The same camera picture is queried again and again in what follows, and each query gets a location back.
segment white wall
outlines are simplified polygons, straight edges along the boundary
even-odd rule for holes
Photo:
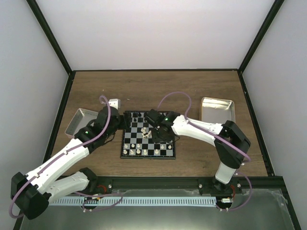
[[[72,69],[238,68],[273,0],[38,0]]]
[[[0,31],[0,228],[13,229],[11,178],[41,164],[67,74],[26,1],[0,1]]]
[[[307,1],[285,1],[244,72],[277,175],[307,229]]]

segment wooden table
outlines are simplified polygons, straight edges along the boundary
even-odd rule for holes
[[[166,94],[184,91],[192,98],[188,117],[199,119],[202,97],[229,99],[235,102],[236,123],[252,145],[248,151],[252,162],[241,167],[248,176],[266,176],[256,134],[236,71],[85,71],[77,72],[53,154],[68,142],[66,127],[78,108],[99,111],[99,96],[121,100],[120,113],[125,110],[156,108]],[[161,110],[184,113],[189,104],[184,95],[167,98]],[[72,166],[65,174],[88,167],[100,176],[214,176],[219,166],[215,147],[196,139],[181,137],[176,142],[175,160],[121,159],[122,131],[112,142],[95,150]]]

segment chessboard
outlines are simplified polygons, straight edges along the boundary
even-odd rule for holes
[[[154,143],[151,131],[154,129],[144,120],[148,111],[126,111],[130,122],[129,128],[123,131],[121,158],[126,159],[175,159],[175,140]]]

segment metal tray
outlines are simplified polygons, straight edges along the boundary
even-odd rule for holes
[[[80,128],[85,127],[87,123],[93,119],[96,119],[97,116],[98,112],[87,109],[78,109],[65,130],[65,134],[69,138],[74,138],[74,135],[80,130]]]
[[[224,124],[227,120],[235,122],[235,103],[231,100],[203,97],[200,115],[200,120],[208,123]]]

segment robotic arm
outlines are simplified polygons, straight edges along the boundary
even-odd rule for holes
[[[184,118],[184,115],[180,115],[179,113],[170,112],[167,116],[164,116],[152,109],[145,117],[145,120],[155,128],[152,131],[153,141],[155,143],[171,141],[177,135],[196,138],[215,146],[221,160],[215,178],[222,184],[229,183],[244,159],[244,156],[225,143],[190,125]],[[250,147],[248,138],[232,121],[226,121],[225,124],[212,124],[189,119],[189,122],[227,139],[231,144],[245,153]]]
[[[25,183],[28,183],[31,178],[35,177],[15,200],[15,204],[28,219],[38,217],[45,211],[49,203],[76,191],[93,194],[94,189],[97,187],[97,176],[88,168],[81,169],[79,172],[64,179],[57,179],[76,162],[91,154],[96,148],[111,141],[111,136],[118,129],[129,128],[130,118],[128,114],[119,115],[118,113],[120,100],[112,99],[109,101],[109,104],[111,108],[110,122],[100,138],[67,152],[70,148],[85,143],[100,134],[106,125],[107,106],[98,113],[96,120],[89,122],[86,127],[81,128],[74,139],[47,162],[26,175],[18,172],[13,176],[11,184],[12,199]],[[184,116],[179,113],[170,112],[167,116],[164,116],[152,109],[147,113],[145,120],[154,127],[152,137],[155,143],[169,142],[177,135],[196,138],[215,146],[221,160],[215,178],[221,184],[229,183],[234,172],[243,161],[244,157],[241,154],[223,142],[216,140],[211,135],[191,126],[187,123]],[[189,121],[216,135],[229,139],[233,145],[244,152],[247,152],[250,147],[250,141],[234,122],[227,121],[225,124],[211,124],[192,119],[189,119]],[[41,170],[47,165],[50,166],[41,173]]]

